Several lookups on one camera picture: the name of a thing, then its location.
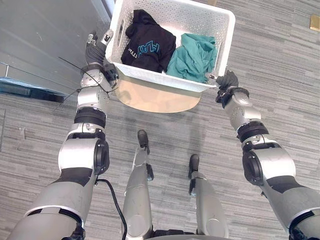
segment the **power cord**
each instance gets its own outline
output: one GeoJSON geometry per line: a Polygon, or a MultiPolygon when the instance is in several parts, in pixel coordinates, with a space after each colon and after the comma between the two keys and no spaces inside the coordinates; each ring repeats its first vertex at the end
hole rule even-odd
{"type": "Polygon", "coordinates": [[[128,231],[127,222],[126,222],[126,219],[125,219],[125,217],[124,217],[124,215],[123,215],[123,213],[122,213],[122,211],[121,211],[121,209],[119,207],[114,188],[112,187],[111,183],[106,179],[97,179],[95,181],[95,183],[97,183],[97,182],[106,183],[108,185],[108,187],[110,188],[115,208],[116,208],[116,210],[117,210],[117,212],[118,212],[118,214],[119,214],[119,216],[121,218],[121,221],[122,221],[122,224],[123,224],[123,228],[124,228],[123,235],[122,235],[122,240],[126,240],[127,231],[128,231]]]}

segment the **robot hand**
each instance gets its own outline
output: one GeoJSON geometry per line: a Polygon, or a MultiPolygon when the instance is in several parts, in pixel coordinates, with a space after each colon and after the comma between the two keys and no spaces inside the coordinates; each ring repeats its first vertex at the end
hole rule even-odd
{"type": "Polygon", "coordinates": [[[87,66],[82,68],[83,78],[81,80],[82,87],[101,85],[105,92],[110,92],[116,85],[119,78],[117,69],[114,64],[109,63],[106,58],[106,48],[113,36],[113,32],[106,32],[101,41],[98,41],[96,32],[88,35],[85,46],[85,60],[87,66]]]}
{"type": "Polygon", "coordinates": [[[88,36],[85,46],[85,60],[88,65],[99,64],[104,65],[106,48],[109,40],[112,38],[113,32],[108,31],[101,41],[98,41],[97,33],[94,31],[88,36]]]}
{"type": "Polygon", "coordinates": [[[238,87],[238,77],[235,75],[233,71],[226,71],[224,76],[218,76],[216,79],[216,83],[220,85],[219,89],[221,91],[227,90],[230,87],[238,87]]]}

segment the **green cloth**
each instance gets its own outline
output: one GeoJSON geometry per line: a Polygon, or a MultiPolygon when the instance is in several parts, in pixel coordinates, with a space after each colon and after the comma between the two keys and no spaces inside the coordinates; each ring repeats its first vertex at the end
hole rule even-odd
{"type": "Polygon", "coordinates": [[[167,75],[207,83],[205,73],[211,73],[216,63],[218,50],[213,36],[184,33],[169,62],[167,75]]]}

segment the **white plastic basket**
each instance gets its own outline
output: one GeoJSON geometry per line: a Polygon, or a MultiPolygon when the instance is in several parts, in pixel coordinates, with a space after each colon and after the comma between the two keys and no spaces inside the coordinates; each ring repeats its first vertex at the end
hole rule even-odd
{"type": "Polygon", "coordinates": [[[110,24],[113,37],[105,57],[126,76],[193,92],[216,87],[122,64],[121,56],[130,40],[126,29],[137,9],[146,10],[161,27],[175,35],[177,47],[181,45],[183,33],[214,36],[218,48],[212,71],[215,77],[223,76],[227,66],[235,26],[235,15],[231,11],[191,0],[117,0],[110,24]]]}

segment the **floor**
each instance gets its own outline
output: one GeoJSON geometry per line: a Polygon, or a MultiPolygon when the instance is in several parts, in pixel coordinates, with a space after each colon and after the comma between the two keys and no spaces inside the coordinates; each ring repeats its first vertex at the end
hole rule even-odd
{"type": "MultiPolygon", "coordinates": [[[[236,17],[229,69],[294,159],[297,181],[320,192],[320,35],[309,29],[310,15],[320,13],[319,1],[218,0],[217,6],[236,17]]],[[[268,200],[245,180],[240,142],[215,96],[216,90],[208,90],[196,107],[173,114],[135,110],[111,96],[106,124],[111,164],[103,177],[122,206],[136,134],[145,129],[155,175],[149,185],[155,229],[196,230],[187,176],[189,157],[198,153],[199,169],[225,209],[231,239],[287,240],[268,200]]],[[[5,240],[41,189],[60,175],[57,156],[76,102],[68,99],[55,109],[54,102],[0,95],[0,103],[0,240],[5,240]]],[[[94,189],[85,229],[88,240],[120,239],[120,218],[101,185],[94,189]]]]}

